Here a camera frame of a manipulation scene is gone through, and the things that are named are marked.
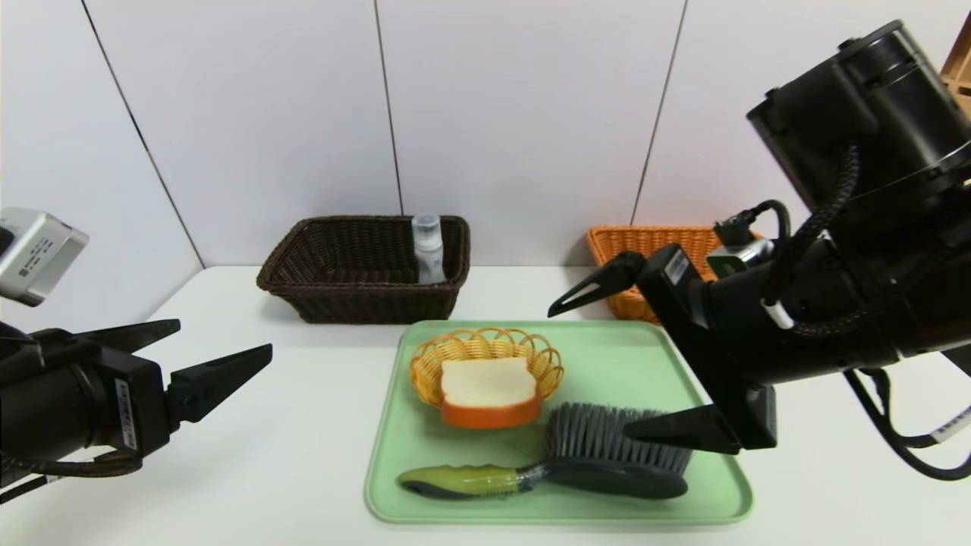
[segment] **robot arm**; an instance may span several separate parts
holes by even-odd
[[[631,424],[629,436],[731,454],[775,447],[772,385],[844,373],[905,462],[937,479],[968,476],[971,458],[938,469],[908,448],[971,424],[971,407],[901,436],[881,368],[941,351],[971,375],[971,122],[900,21],[769,91],[749,120],[813,213],[795,234],[783,236],[780,215],[765,252],[745,231],[766,207],[746,211],[716,226],[725,249],[709,259],[735,264],[713,267],[717,281],[703,281],[677,244],[627,252],[550,315],[636,284],[713,401]],[[569,299],[594,283],[598,292]],[[856,370],[875,381],[883,411]]]
[[[5,209],[0,218],[0,294],[39,305],[87,243],[46,213]],[[134,472],[182,421],[199,422],[265,367],[264,345],[172,373],[132,353],[179,331],[179,321],[84,333],[27,335],[0,323],[0,503],[63,476]],[[58,461],[91,446],[114,451],[91,462]]]

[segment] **table surface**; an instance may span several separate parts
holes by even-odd
[[[255,285],[256,267],[199,273],[154,315],[180,333],[142,351],[167,374],[274,344],[273,362],[121,478],[66,479],[0,508],[0,544],[967,544],[971,481],[936,482],[899,461],[839,376],[778,386],[780,447],[746,452],[755,491],[742,523],[709,528],[395,526],[364,504],[364,478],[404,326],[304,324]],[[456,320],[539,320],[586,268],[474,267]],[[562,320],[611,318],[597,303]],[[906,433],[961,411],[967,378],[938,355],[895,365]],[[938,453],[955,465],[963,433]]]

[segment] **brush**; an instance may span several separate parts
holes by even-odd
[[[398,476],[405,489],[433,498],[515,495],[551,481],[612,495],[673,498],[687,492],[692,450],[631,440],[623,426],[663,415],[654,410],[565,403],[550,413],[546,458],[522,468],[429,466]]]

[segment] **brush bristles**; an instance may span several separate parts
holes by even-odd
[[[639,442],[623,435],[624,425],[663,414],[595,404],[562,404],[550,413],[547,455],[639,462],[683,474],[691,458],[690,449]]]

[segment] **bottle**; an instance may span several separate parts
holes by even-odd
[[[415,216],[412,218],[412,236],[415,238],[415,258],[419,261],[419,284],[444,283],[441,220],[435,215]]]

